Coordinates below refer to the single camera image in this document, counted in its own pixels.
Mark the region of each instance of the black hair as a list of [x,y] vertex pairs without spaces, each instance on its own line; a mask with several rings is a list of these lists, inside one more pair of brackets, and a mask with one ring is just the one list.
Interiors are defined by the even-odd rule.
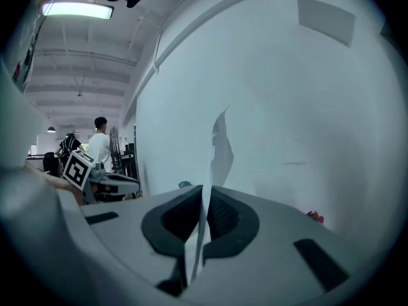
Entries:
[[96,129],[101,129],[103,125],[107,123],[107,119],[105,117],[98,117],[95,119],[95,127]]

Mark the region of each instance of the ceiling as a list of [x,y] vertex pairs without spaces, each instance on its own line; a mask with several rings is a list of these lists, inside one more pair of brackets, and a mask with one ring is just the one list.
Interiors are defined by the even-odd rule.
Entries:
[[143,46],[181,1],[142,0],[129,9],[123,0],[96,0],[115,8],[110,20],[47,17],[26,98],[62,129],[93,130],[100,116],[118,126]]

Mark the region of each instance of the ceiling beam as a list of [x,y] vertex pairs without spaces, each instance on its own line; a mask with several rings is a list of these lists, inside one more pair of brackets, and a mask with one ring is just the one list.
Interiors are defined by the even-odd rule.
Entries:
[[[106,130],[106,133],[109,135],[110,130],[112,127],[116,127],[117,128],[117,124],[110,124],[108,125],[108,129]],[[81,130],[81,129],[85,129],[85,130],[94,130],[95,129],[95,125],[94,124],[70,124],[70,125],[63,125],[60,127],[62,132],[71,132],[73,129],[75,131],[77,130]]]
[[[66,55],[66,51],[65,49],[61,49],[61,48],[43,48],[43,49],[37,48],[34,51],[35,58],[61,57],[64,55]],[[126,59],[123,59],[123,58],[118,58],[118,57],[114,57],[114,56],[107,55],[107,54],[97,54],[95,52],[69,50],[69,55],[72,57],[89,58],[91,62],[92,60],[102,60],[102,61],[108,61],[108,62],[116,62],[119,64],[125,64],[126,66],[129,66],[129,67],[135,67],[137,65],[137,62],[135,61],[127,61]]]
[[31,78],[60,76],[60,77],[78,77],[79,79],[82,79],[84,75],[85,77],[93,78],[96,80],[109,80],[111,82],[119,82],[125,84],[129,83],[129,75],[127,74],[120,74],[101,70],[99,71],[96,70],[94,73],[92,73],[91,71],[89,71],[89,68],[78,67],[73,67],[72,71],[70,70],[70,67],[58,67],[57,71],[54,68],[46,66],[34,67]]
[[140,4],[137,5],[138,10],[142,15],[146,14],[146,20],[151,23],[156,29],[160,28],[160,25],[163,23],[164,16],[159,15],[153,10],[147,10],[147,8],[141,6]]
[[37,101],[38,107],[42,106],[86,106],[86,107],[94,107],[94,108],[107,108],[107,109],[121,109],[122,105],[118,105],[115,103],[92,103],[86,101],[74,101],[74,100],[44,100],[44,101]]
[[[62,122],[62,123],[58,123],[57,121],[55,121],[55,123],[60,128],[66,128],[66,127],[74,127],[74,128],[83,127],[83,128],[89,128],[89,129],[95,128],[94,119],[85,119],[84,121],[71,120],[71,121]],[[117,120],[108,119],[107,123],[109,126],[115,126],[117,124]]]
[[[128,56],[128,45],[127,42],[114,42],[106,40],[97,40],[95,34],[92,34],[92,39],[88,42],[87,37],[84,38],[67,38],[68,39],[68,50],[71,55],[73,52],[86,52],[91,54],[103,55],[105,57],[112,57],[118,60],[126,61]],[[58,36],[47,36],[46,33],[41,32],[38,37],[34,55],[37,53],[41,54],[42,50],[62,50],[65,52],[64,41],[62,35]],[[133,47],[130,61],[138,62],[142,56],[142,51]]]
[[104,113],[101,114],[93,112],[93,113],[78,113],[78,112],[48,112],[46,115],[50,118],[74,118],[74,117],[81,117],[81,118],[98,118],[98,117],[105,117],[107,119],[118,119],[119,114],[118,113]]
[[68,86],[66,85],[29,85],[26,93],[39,93],[39,92],[81,92],[91,94],[104,94],[109,96],[123,97],[125,92],[118,89],[107,89],[105,87],[91,87],[91,86]]
[[88,59],[89,59],[89,66],[91,68],[91,71],[94,72],[94,65],[92,63],[92,59],[91,59],[91,50],[89,48],[89,45],[91,43],[91,26],[92,26],[92,22],[89,22],[88,24],[88,33],[87,33],[87,55],[88,55]]
[[155,6],[157,1],[160,1],[160,0],[152,0],[152,1],[149,3],[149,7],[145,9],[143,15],[140,16],[140,17],[138,17],[138,22],[137,22],[137,25],[136,25],[136,28],[135,28],[135,32],[133,33],[133,35],[132,35],[132,37],[131,37],[131,41],[130,41],[130,44],[129,44],[129,48],[128,48],[128,50],[127,50],[127,59],[130,59],[130,55],[131,55],[133,43],[135,42],[135,38],[137,37],[138,32],[139,32],[140,28],[142,27],[142,22],[147,18],[147,14],[149,13],[150,8],[151,8],[152,6]]

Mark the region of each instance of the ceiling light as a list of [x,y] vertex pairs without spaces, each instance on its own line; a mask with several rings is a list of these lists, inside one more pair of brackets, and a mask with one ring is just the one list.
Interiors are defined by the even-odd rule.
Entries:
[[95,3],[45,3],[42,6],[42,11],[44,16],[77,15],[110,19],[113,13],[113,7]]

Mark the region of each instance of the black chair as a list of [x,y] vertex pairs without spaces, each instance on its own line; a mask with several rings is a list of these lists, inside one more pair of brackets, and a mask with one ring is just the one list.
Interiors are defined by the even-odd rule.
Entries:
[[58,177],[59,160],[57,157],[54,157],[54,152],[45,153],[43,167],[44,172],[51,171],[51,175]]

